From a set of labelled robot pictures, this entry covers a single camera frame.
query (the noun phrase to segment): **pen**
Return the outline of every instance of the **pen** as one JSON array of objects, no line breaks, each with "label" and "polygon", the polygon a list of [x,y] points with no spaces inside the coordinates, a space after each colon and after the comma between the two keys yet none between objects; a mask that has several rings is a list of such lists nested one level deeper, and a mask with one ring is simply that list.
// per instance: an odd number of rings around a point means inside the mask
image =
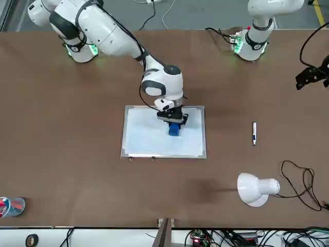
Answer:
[{"label": "pen", "polygon": [[252,144],[255,146],[257,141],[257,123],[252,122]]}]

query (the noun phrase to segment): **desk lamp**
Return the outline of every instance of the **desk lamp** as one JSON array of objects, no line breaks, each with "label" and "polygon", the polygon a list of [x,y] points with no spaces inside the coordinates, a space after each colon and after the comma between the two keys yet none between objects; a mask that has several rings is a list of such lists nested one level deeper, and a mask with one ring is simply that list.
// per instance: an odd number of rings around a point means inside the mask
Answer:
[{"label": "desk lamp", "polygon": [[241,173],[237,179],[237,190],[241,200],[251,207],[263,206],[268,195],[277,194],[280,184],[275,179],[259,179],[248,173]]}]

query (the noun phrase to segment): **clear cup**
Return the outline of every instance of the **clear cup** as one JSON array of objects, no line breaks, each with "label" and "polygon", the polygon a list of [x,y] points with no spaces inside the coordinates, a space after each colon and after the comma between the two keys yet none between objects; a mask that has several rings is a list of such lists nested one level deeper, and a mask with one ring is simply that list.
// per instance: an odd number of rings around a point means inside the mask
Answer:
[{"label": "clear cup", "polygon": [[25,200],[20,197],[0,197],[0,218],[20,215],[25,209]]}]

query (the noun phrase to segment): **wooden table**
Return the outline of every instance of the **wooden table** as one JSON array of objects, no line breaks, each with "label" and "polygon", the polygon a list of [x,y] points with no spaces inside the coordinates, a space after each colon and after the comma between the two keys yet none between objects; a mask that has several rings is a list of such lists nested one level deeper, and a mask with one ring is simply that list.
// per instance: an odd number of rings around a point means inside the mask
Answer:
[{"label": "wooden table", "polygon": [[[320,82],[295,88],[310,32],[274,31],[255,63],[207,31],[138,32],[153,55],[182,69],[185,104],[206,109],[208,158],[155,161],[120,158],[125,105],[142,104],[135,60],[102,54],[76,64],[54,33],[1,33],[1,196],[25,197],[27,208],[0,225],[149,227],[172,217],[179,227],[327,226],[328,212],[298,199],[252,208],[234,190],[249,172],[279,180],[281,194],[293,195],[279,170],[292,160],[315,170],[315,193],[329,200],[329,92]],[[304,59],[318,66],[328,51],[324,30]],[[301,190],[301,171],[286,172]]]}]

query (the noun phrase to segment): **blue block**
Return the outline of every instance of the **blue block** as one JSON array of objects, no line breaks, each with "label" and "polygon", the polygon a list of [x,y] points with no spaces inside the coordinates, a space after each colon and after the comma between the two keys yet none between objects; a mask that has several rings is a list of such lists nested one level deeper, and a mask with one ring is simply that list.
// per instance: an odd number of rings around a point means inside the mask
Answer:
[{"label": "blue block", "polygon": [[178,123],[173,122],[170,124],[169,135],[179,136],[179,124]]}]

